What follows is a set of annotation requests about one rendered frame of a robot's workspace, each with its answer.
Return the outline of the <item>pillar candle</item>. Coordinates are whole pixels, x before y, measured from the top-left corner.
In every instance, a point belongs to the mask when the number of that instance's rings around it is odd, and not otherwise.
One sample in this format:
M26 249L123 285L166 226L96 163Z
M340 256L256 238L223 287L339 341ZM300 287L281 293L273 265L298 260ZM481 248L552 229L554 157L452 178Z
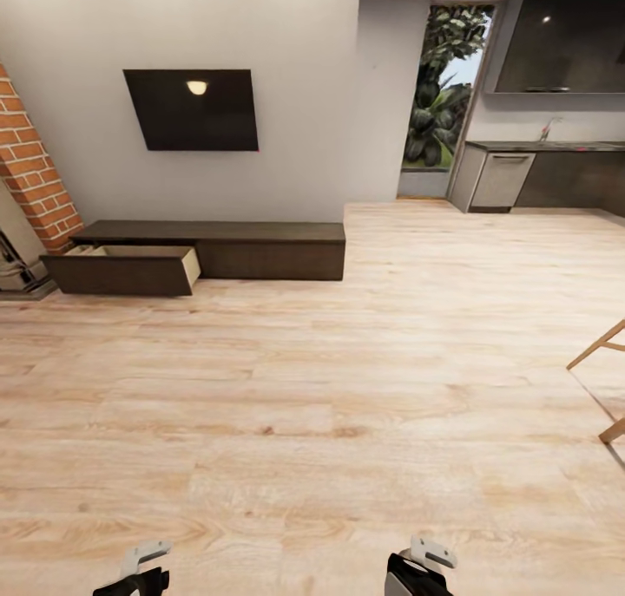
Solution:
M405 557L406 559L410 559L410 552L411 552L411 549L406 548L398 552L398 555L400 555L400 557ZM436 561L428 559L427 557L424 558L424 567L427 567L431 569L432 571L435 571L435 573L438 573L438 574L442 573L442 569L440 568L440 566L441 565L438 564Z

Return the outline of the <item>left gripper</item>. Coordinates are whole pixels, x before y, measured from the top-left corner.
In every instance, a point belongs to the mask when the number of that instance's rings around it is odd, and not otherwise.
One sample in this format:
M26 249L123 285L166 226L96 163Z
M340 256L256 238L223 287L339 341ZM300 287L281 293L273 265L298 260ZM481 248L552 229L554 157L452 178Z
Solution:
M161 596L161 591L169 587L169 571L162 572L161 567L145 573L129 576L129 581L137 585L140 596Z

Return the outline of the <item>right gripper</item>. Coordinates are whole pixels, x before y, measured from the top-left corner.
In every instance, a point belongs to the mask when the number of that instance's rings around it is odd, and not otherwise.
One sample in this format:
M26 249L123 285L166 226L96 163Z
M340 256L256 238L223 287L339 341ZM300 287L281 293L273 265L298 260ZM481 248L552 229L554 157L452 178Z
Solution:
M398 565L401 565L402 559L404 559L404 557L400 557L400 555L396 553L392 553L391 557L389 558L388 568L396 568ZM406 559L404 560L406 561ZM435 571L432 571L431 569L427 570L427 572L429 572L429 575L431 579L433 579L433 581L436 581L438 584L441 584L444 589L447 588L446 577L444 577L443 574L435 573Z

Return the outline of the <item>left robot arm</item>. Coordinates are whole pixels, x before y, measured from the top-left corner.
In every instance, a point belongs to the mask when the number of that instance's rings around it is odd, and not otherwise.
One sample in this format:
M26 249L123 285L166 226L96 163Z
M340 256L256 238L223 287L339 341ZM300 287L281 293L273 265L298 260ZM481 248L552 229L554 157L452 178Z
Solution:
M121 577L96 588L93 596L161 596L161 591L169 587L169 571L162 572L161 567L156 567L140 573L138 565L166 555L171 548L170 538L159 538L128 548L123 556Z

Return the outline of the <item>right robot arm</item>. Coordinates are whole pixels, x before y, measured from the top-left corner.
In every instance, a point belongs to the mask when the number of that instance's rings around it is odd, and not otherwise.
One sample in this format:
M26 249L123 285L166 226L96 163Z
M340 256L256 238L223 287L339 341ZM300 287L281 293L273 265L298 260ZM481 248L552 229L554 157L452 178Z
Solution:
M424 567L424 558L455 569L457 556L446 545L411 534L410 559L392 553L385 579L385 596L454 596L447 590L446 577Z

